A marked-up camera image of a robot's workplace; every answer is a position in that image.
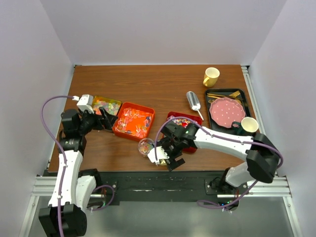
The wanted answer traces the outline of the black gummy candy tin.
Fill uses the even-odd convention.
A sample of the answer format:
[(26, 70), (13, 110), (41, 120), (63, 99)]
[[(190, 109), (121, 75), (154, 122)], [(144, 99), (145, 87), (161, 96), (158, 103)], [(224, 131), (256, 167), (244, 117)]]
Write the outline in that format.
[(92, 108), (97, 115), (101, 115), (102, 107), (107, 113), (116, 116), (122, 106), (122, 102), (103, 96), (95, 96), (92, 102)]

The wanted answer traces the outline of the gold round lid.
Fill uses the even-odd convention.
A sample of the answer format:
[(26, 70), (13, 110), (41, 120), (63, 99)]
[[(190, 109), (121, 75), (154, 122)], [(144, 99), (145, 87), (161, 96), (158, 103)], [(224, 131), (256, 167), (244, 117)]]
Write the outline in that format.
[(163, 160), (163, 159), (161, 159), (161, 160), (159, 161), (159, 164), (160, 164), (161, 166), (167, 166), (166, 161)]

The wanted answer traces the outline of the orange candy tin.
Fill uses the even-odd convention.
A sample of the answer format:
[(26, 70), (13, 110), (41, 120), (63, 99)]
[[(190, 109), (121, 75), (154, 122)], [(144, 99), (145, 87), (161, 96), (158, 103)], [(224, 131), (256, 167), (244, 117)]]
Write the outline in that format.
[(148, 137), (154, 123), (155, 111), (149, 107), (124, 102), (117, 117), (112, 128), (114, 134), (138, 142)]

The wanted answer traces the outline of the red lollipop tin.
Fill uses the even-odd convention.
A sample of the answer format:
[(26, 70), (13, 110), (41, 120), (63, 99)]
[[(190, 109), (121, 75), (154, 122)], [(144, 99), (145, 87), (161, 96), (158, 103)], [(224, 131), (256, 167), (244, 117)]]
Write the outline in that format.
[(178, 112), (169, 112), (167, 115), (167, 120), (170, 120), (174, 117), (185, 117), (185, 118), (177, 118), (177, 119), (173, 120), (173, 122), (175, 124), (181, 125), (184, 128), (186, 128), (188, 126), (188, 124), (191, 123), (191, 121), (189, 119), (194, 120), (199, 125), (202, 124), (202, 119), (200, 117), (188, 115), (188, 114), (183, 114), (183, 113), (178, 113)]

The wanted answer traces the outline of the clear glass jar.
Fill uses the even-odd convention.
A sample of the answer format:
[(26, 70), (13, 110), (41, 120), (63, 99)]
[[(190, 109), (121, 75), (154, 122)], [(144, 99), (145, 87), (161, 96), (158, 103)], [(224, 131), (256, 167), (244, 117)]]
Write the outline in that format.
[(144, 157), (146, 157), (153, 148), (154, 141), (150, 138), (144, 138), (138, 143), (138, 151)]

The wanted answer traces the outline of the metal scoop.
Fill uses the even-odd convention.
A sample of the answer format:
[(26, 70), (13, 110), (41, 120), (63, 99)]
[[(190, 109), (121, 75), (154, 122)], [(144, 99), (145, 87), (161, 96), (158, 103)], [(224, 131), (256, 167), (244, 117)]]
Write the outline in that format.
[(199, 110), (201, 109), (201, 104), (200, 104), (200, 101), (199, 101), (197, 95), (196, 95), (193, 91), (188, 91), (188, 92), (186, 93), (186, 97), (187, 97), (187, 99), (188, 99), (190, 108), (191, 108), (193, 111), (198, 112), (200, 118), (202, 119), (202, 121), (204, 121), (204, 118), (203, 118), (201, 112), (199, 111)]

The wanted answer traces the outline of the black tray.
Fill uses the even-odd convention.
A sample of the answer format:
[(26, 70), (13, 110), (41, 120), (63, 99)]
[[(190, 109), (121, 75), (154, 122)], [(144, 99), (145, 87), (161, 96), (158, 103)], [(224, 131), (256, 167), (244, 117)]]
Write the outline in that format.
[(206, 100), (206, 104), (207, 104), (207, 112), (208, 112), (208, 117), (209, 117), (209, 123), (210, 123), (210, 127), (212, 130), (218, 131), (218, 132), (223, 132), (223, 133), (227, 133), (227, 134), (231, 134), (231, 135), (236, 135), (235, 130), (231, 127), (231, 128), (225, 128), (222, 126), (219, 126), (215, 123), (215, 121), (212, 120), (209, 109), (210, 109), (210, 105), (212, 102), (214, 102), (216, 99), (219, 98), (214, 98), (214, 97), (208, 97), (206, 96), (207, 93), (212, 93), (212, 94), (220, 94), (220, 95), (230, 95), (235, 91), (240, 91), (241, 93), (241, 97), (242, 97), (242, 101), (238, 101), (236, 100), (239, 104), (241, 104), (246, 112), (246, 117), (251, 117), (251, 113), (250, 113), (250, 109), (248, 106), (248, 101), (246, 99), (245, 93), (243, 90), (241, 89), (237, 89), (237, 88), (224, 88), (224, 89), (207, 89), (205, 91), (205, 100)]

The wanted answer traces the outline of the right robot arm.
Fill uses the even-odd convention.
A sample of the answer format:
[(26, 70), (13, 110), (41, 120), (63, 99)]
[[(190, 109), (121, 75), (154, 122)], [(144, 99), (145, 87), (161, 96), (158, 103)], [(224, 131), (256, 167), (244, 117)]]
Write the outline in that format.
[(237, 136), (211, 130), (195, 122), (187, 127), (166, 122), (160, 132), (164, 135), (155, 141), (148, 158), (155, 164), (164, 160), (170, 171), (184, 164), (180, 157), (186, 148), (210, 149), (237, 157), (244, 162), (227, 168), (210, 186), (220, 192), (231, 194), (240, 185), (257, 180), (270, 184), (283, 159), (279, 151), (262, 133), (255, 136)]

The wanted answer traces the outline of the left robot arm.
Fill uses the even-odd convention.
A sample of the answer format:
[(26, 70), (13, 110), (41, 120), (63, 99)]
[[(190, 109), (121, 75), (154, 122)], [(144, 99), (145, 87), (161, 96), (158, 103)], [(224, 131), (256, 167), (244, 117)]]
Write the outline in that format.
[(57, 179), (48, 206), (39, 211), (39, 221), (48, 237), (81, 237), (86, 233), (88, 202), (91, 194), (101, 191), (102, 181), (97, 169), (79, 169), (85, 136), (92, 130), (111, 130), (118, 119), (104, 108), (99, 110), (99, 115), (76, 109), (61, 114)]

